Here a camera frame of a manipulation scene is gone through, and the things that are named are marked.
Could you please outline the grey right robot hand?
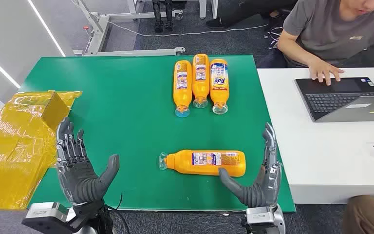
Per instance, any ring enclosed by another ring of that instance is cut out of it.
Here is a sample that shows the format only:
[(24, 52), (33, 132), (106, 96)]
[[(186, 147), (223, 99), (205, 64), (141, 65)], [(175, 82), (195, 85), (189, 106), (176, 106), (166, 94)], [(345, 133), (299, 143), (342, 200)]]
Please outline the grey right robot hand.
[(278, 161), (276, 134), (270, 123), (265, 123), (264, 157), (256, 180), (242, 186), (231, 178), (227, 170), (219, 168), (219, 178), (237, 199), (248, 208), (276, 207), (281, 186), (281, 163)]

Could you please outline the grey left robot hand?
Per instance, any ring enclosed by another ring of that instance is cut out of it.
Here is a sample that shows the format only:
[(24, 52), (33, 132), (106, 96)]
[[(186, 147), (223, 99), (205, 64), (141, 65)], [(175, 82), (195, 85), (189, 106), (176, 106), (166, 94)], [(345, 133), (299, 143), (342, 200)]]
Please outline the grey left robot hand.
[(80, 205), (103, 199), (116, 177), (119, 155), (109, 157), (107, 168), (97, 175), (88, 158), (83, 129), (74, 135), (74, 123), (65, 117), (56, 129), (56, 168), (61, 189), (70, 203)]

